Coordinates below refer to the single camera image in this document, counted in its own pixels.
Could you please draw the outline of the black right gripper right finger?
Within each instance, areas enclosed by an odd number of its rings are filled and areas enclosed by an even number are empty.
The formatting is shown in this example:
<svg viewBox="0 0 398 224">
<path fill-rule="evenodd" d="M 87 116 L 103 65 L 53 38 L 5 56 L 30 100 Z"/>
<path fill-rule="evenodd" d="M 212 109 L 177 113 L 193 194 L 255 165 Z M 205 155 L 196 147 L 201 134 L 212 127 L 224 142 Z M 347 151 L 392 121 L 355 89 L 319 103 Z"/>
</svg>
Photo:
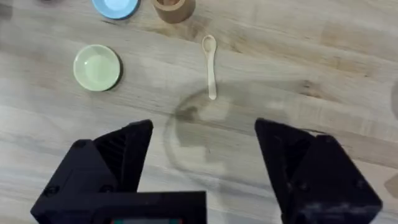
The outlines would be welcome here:
<svg viewBox="0 0 398 224">
<path fill-rule="evenodd" d="M 382 210 L 382 200 L 333 136 L 263 118 L 254 128 L 283 223 L 368 224 Z"/>
</svg>

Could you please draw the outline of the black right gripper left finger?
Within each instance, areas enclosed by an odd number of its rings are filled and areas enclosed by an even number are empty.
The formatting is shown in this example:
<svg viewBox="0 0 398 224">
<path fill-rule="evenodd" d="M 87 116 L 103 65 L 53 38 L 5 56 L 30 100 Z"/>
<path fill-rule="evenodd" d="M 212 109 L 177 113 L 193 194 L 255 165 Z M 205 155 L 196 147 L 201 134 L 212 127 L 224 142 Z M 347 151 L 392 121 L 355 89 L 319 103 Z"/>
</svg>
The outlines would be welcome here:
<svg viewBox="0 0 398 224">
<path fill-rule="evenodd" d="M 146 119 L 75 141 L 31 215 L 38 223 L 96 223 L 96 214 L 137 192 L 153 128 Z"/>
</svg>

